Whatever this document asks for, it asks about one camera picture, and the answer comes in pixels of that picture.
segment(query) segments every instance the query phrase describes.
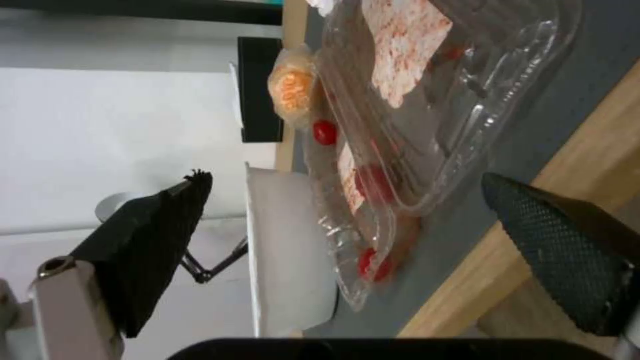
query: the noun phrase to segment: cherry tomato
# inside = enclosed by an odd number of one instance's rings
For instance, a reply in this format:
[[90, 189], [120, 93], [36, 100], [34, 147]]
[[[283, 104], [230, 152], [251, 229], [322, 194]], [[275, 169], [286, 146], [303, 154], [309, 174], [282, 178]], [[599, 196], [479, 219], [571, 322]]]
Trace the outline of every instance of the cherry tomato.
[[[369, 265], [371, 264], [371, 258], [376, 254], [376, 251], [373, 248], [368, 248], [365, 252], [360, 255], [360, 260], [358, 262], [358, 271], [360, 272], [361, 277], [367, 276], [367, 271], [369, 270]], [[391, 261], [389, 258], [385, 259], [380, 268], [378, 269], [378, 273], [374, 276], [374, 282], [380, 282], [387, 278], [391, 274]]]
[[338, 129], [330, 121], [318, 120], [314, 123], [314, 138], [324, 146], [335, 145], [338, 140]]
[[374, 204], [389, 204], [394, 201], [394, 191], [379, 165], [367, 165], [356, 171], [356, 189]]

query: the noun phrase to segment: clear plastic container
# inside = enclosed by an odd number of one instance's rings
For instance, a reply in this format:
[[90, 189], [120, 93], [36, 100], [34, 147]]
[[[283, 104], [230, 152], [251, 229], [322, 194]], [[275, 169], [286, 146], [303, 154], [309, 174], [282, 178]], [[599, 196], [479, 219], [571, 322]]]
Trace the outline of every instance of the clear plastic container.
[[[413, 90], [389, 97], [388, 87], [372, 82], [387, 40], [376, 43], [384, 34], [374, 39], [371, 12], [367, 22], [363, 5], [425, 2], [342, 1], [326, 20], [316, 56], [328, 103], [323, 116], [337, 124], [342, 142], [326, 147], [309, 135], [305, 156], [340, 288], [356, 311], [384, 260], [390, 255], [399, 265], [413, 243], [411, 219], [432, 212], [515, 120], [523, 96], [536, 91], [532, 86], [540, 74], [570, 45], [582, 14], [581, 0], [430, 0], [452, 25], [442, 39], [429, 40], [437, 50]], [[379, 18], [380, 24], [389, 20]], [[397, 58], [396, 68], [406, 61]], [[355, 211], [339, 170], [345, 145], [357, 177], [375, 179], [360, 180], [358, 191], [366, 200]], [[376, 255], [363, 276], [359, 259], [368, 247]]]

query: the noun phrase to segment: gray table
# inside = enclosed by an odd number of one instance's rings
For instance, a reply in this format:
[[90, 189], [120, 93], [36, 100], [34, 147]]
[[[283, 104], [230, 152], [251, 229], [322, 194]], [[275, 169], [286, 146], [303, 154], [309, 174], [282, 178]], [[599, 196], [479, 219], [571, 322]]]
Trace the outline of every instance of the gray table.
[[[640, 58], [639, 14], [638, 0], [584, 0], [583, 25], [572, 52], [542, 94], [516, 114], [509, 136], [492, 153], [490, 171], [525, 183], [538, 175]], [[323, 18], [310, 10], [311, 48], [320, 47], [322, 27]], [[294, 170], [307, 170], [302, 136], [296, 137]], [[306, 331], [305, 337], [395, 337], [495, 223], [481, 196], [481, 175], [470, 175], [467, 186], [429, 219], [412, 259], [369, 298], [363, 311], [354, 313], [341, 299], [335, 318]]]

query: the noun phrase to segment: wooden surface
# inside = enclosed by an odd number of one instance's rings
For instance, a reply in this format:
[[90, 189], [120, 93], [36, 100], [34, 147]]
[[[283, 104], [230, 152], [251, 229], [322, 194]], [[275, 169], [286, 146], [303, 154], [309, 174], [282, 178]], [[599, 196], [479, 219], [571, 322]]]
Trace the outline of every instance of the wooden surface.
[[502, 339], [555, 339], [611, 356], [616, 338], [579, 330], [536, 279], [530, 279], [477, 324], [484, 334]]
[[[282, 42], [286, 49], [297, 47], [305, 42], [307, 31], [307, 2], [305, 0], [286, 0], [282, 15]], [[276, 147], [276, 169], [290, 172], [293, 165], [293, 147], [296, 131], [285, 123], [282, 142]]]
[[[640, 62], [533, 181], [533, 186], [614, 211], [640, 190]], [[403, 338], [461, 334], [531, 278], [495, 224], [400, 332]]]

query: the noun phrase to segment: white wall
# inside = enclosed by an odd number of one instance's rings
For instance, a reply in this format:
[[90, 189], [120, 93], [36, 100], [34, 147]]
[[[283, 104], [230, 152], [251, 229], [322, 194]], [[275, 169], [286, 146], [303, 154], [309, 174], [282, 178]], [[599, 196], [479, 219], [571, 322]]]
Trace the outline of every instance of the white wall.
[[0, 9], [0, 67], [226, 72], [237, 61], [237, 37], [282, 37], [282, 30]]
[[275, 144], [242, 144], [228, 63], [237, 36], [279, 34], [0, 10], [0, 235], [95, 227], [104, 197], [193, 168], [214, 174], [206, 217], [243, 215], [243, 163], [273, 168]]
[[[87, 231], [3, 236], [0, 277], [21, 301], [36, 269], [54, 256], [68, 254]], [[201, 222], [189, 249], [207, 268], [218, 264], [246, 234], [244, 218]], [[199, 341], [253, 336], [247, 258], [199, 285], [181, 267], [138, 338], [125, 342], [124, 359], [166, 359]]]
[[[205, 217], [244, 214], [243, 162], [273, 167], [275, 145], [241, 143], [228, 63], [237, 61], [236, 37], [280, 35], [264, 26], [0, 10], [0, 277], [24, 300], [37, 266], [97, 226], [98, 201], [156, 192], [192, 168], [215, 177]], [[212, 224], [192, 242], [207, 266], [246, 233], [244, 220]], [[51, 232], [70, 229], [88, 230]], [[249, 292], [246, 260], [207, 286], [179, 270], [125, 358], [251, 336]]]

